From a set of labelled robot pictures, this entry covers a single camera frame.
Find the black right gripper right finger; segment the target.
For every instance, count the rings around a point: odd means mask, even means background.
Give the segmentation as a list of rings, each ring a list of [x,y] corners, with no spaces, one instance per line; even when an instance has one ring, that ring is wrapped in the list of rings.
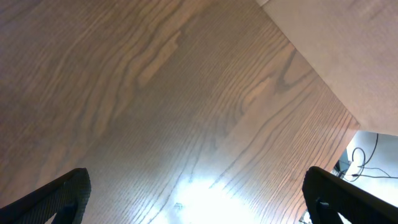
[[[302,192],[312,223],[397,224],[397,207],[312,166],[306,171]]]

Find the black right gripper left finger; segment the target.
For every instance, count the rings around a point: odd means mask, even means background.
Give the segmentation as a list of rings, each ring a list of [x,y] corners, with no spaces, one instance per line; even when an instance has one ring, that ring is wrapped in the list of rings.
[[[76,168],[1,208],[1,223],[82,222],[91,193],[86,168]]]

